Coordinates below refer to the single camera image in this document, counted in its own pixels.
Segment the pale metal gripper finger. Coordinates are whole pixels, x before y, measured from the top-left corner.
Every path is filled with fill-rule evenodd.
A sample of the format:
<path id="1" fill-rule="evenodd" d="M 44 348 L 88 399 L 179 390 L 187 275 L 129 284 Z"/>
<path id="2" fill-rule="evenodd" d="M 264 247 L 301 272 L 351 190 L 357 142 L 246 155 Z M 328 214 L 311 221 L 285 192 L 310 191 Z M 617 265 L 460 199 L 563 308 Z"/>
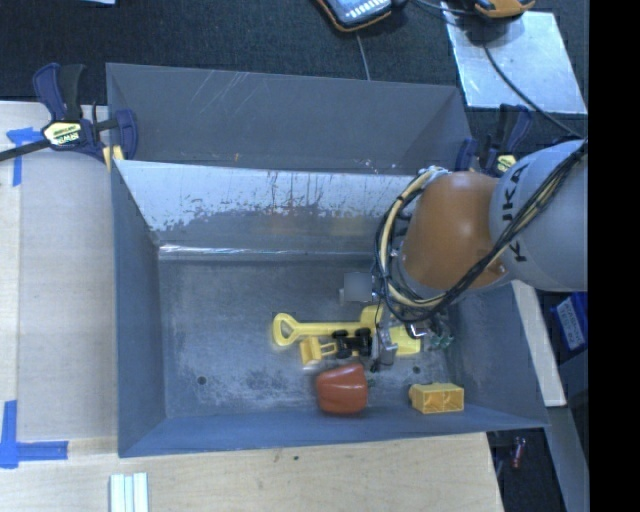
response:
<path id="1" fill-rule="evenodd" d="M 371 355 L 370 371 L 381 372 L 390 369 L 396 358 L 397 347 L 395 345 L 387 347 L 384 345 L 377 346 Z"/>

